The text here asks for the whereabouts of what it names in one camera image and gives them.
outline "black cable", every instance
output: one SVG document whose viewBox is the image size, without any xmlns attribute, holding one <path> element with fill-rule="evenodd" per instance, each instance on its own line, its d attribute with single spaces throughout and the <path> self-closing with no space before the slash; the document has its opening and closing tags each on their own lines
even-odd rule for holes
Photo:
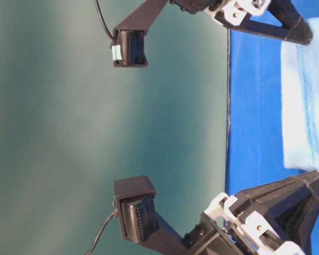
<svg viewBox="0 0 319 255">
<path fill-rule="evenodd" d="M 102 11 L 100 9 L 100 6 L 99 6 L 99 2 L 98 0 L 95 0 L 95 4 L 96 4 L 96 9 L 97 9 L 97 13 L 98 13 L 98 16 L 99 16 L 99 19 L 100 19 L 100 22 L 102 23 L 102 26 L 105 30 L 105 33 L 107 34 L 107 36 L 112 40 L 112 41 L 116 41 L 116 38 L 114 38 L 112 36 L 112 34 L 110 33 L 109 29 L 107 28 L 106 24 L 105 24 L 105 20 L 103 18 L 103 14 L 102 14 Z"/>
<path fill-rule="evenodd" d="M 95 249 L 95 247 L 97 246 L 97 243 L 99 241 L 100 236 L 103 233 L 103 230 L 105 229 L 106 225 L 108 224 L 108 222 L 112 219 L 112 217 L 116 214 L 116 210 L 113 211 L 107 218 L 106 221 L 102 224 L 102 226 L 100 227 L 96 238 L 94 239 L 94 242 L 92 243 L 90 249 L 85 253 L 85 255 L 91 255 Z"/>
</svg>

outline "dark green wall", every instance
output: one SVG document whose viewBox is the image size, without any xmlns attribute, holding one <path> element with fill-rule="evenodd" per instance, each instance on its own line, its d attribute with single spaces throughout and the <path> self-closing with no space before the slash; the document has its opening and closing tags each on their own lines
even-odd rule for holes
<svg viewBox="0 0 319 255">
<path fill-rule="evenodd" d="M 101 0 L 113 28 L 142 0 Z M 84 254 L 113 181 L 149 175 L 180 234 L 224 189 L 226 30 L 168 5 L 112 67 L 90 0 L 0 0 L 0 255 Z M 95 254 L 153 254 L 109 224 Z"/>
</svg>

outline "light blue towel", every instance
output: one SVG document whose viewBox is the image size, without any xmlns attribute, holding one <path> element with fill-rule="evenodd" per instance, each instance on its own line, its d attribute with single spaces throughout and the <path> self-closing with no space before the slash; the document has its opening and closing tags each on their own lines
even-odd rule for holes
<svg viewBox="0 0 319 255">
<path fill-rule="evenodd" d="M 307 46 L 281 48 L 282 134 L 286 168 L 319 170 L 319 18 Z"/>
</svg>

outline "small white label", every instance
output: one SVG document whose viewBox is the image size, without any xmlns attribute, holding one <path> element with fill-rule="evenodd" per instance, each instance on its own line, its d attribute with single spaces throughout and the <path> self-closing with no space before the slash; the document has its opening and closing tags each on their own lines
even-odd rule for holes
<svg viewBox="0 0 319 255">
<path fill-rule="evenodd" d="M 111 47 L 111 50 L 112 50 L 112 60 L 113 61 L 123 60 L 120 45 L 113 45 Z"/>
</svg>

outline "blue table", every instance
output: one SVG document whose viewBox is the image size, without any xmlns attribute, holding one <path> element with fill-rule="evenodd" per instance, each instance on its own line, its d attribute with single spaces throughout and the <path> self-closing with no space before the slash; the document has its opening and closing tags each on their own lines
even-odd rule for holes
<svg viewBox="0 0 319 255">
<path fill-rule="evenodd" d="M 319 17 L 319 0 L 292 2 L 304 18 Z M 278 24 L 270 14 L 260 20 Z M 278 40 L 231 32 L 229 194 L 301 173 L 283 165 L 280 47 Z M 319 255 L 319 218 L 312 244 Z"/>
</svg>

